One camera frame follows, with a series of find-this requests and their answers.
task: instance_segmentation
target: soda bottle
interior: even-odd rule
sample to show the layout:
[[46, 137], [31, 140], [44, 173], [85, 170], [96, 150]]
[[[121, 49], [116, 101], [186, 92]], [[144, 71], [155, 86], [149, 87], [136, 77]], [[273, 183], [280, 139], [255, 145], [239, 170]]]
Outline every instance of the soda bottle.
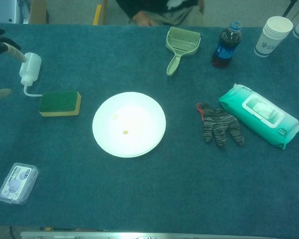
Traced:
[[234, 50], [239, 45], [241, 34], [241, 22], [236, 20], [230, 27], [223, 30], [219, 36], [219, 42], [212, 57], [212, 64], [215, 67], [225, 68], [233, 57]]

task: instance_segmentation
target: green package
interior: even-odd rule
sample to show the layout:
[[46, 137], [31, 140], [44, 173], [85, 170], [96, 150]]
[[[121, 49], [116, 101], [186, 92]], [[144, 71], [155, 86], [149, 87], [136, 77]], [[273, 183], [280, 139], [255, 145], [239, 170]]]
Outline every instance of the green package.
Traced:
[[246, 86], [235, 84], [219, 98], [224, 109], [270, 144], [285, 149], [299, 132], [299, 121]]

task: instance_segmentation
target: yellow stripe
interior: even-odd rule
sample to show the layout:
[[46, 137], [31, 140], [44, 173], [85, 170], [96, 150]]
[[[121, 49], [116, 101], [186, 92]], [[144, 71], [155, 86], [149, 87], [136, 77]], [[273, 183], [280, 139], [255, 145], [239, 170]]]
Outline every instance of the yellow stripe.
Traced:
[[93, 25], [97, 25], [99, 23], [101, 8], [102, 8], [102, 5], [98, 4], [98, 6], [96, 7], [96, 11], [95, 11]]

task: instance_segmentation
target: wet wipes package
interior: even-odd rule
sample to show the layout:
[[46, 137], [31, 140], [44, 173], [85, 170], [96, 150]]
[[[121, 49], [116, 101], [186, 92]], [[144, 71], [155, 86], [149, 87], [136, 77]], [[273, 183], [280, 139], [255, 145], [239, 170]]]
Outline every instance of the wet wipes package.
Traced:
[[219, 102], [269, 143], [283, 149], [299, 131], [296, 118], [246, 86], [235, 84]]
[[25, 204], [38, 174], [35, 166], [15, 163], [0, 188], [0, 201]]

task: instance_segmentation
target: dark liquid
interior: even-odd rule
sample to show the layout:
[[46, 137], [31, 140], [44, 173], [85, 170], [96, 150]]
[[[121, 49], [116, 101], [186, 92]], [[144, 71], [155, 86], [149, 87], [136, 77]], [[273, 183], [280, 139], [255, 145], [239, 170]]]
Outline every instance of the dark liquid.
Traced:
[[[235, 49], [241, 40], [241, 35], [232, 34], [229, 30], [226, 30], [221, 33], [219, 36], [219, 43], [226, 47], [227, 49]], [[230, 63], [231, 58], [224, 59], [220, 58], [216, 55], [216, 51], [214, 51], [213, 57], [212, 57], [212, 64], [215, 67], [218, 68], [225, 68]]]

